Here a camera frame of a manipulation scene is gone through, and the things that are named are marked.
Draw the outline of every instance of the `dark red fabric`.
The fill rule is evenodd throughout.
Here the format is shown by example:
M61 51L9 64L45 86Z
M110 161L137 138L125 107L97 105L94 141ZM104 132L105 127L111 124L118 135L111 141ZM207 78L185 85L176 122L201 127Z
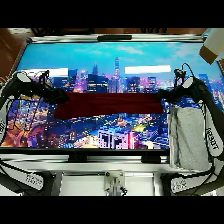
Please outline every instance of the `dark red fabric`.
M70 119L116 113L161 114L163 107L151 93L70 93L69 101L59 104L55 118Z

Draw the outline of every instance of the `gray cloth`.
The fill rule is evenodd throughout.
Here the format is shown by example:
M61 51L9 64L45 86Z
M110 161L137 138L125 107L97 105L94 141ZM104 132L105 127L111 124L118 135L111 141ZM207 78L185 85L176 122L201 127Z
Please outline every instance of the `gray cloth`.
M168 115L170 165L207 171L210 167L205 145L204 118L200 109L172 107Z

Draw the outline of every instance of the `metal bracket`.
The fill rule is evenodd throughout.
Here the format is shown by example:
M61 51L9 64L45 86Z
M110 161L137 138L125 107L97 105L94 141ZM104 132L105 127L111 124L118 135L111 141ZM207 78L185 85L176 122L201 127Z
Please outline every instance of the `metal bracket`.
M125 189L125 176L122 170L105 172L104 183L107 196L123 196L127 193Z

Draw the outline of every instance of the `logo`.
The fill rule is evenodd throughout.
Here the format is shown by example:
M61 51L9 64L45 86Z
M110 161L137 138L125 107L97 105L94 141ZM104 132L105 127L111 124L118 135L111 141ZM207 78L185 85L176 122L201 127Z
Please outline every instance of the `logo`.
M5 122L0 120L0 134L2 134L5 130Z
M218 145L217 145L217 143L215 141L215 138L214 138L214 136L212 134L211 128L208 128L206 130L206 132L207 132L208 140L210 141L210 144L211 144L212 148L213 149L218 149L219 147L218 147Z

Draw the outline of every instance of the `city skyline image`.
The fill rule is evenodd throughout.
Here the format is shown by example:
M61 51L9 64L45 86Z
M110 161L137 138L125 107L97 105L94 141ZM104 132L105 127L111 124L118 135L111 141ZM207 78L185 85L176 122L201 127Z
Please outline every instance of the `city skyline image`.
M31 44L17 70L25 70L29 75L33 69L49 69L53 86L67 92L138 94L172 90L174 69L188 63L195 76L206 83L218 107L224 110L221 70L216 62L209 65L199 56L201 46L202 43L180 42ZM125 74L128 66L161 65L169 65L171 72ZM184 69L190 76L188 68ZM13 104L8 120L10 127L14 123L16 127L8 131L2 146L169 149L167 114L171 105L164 100L163 114L102 114L69 120L55 119L57 105L48 105L41 100L32 127L24 132L24 125L31 124L38 101L22 100ZM191 98L183 98L178 105L198 108Z

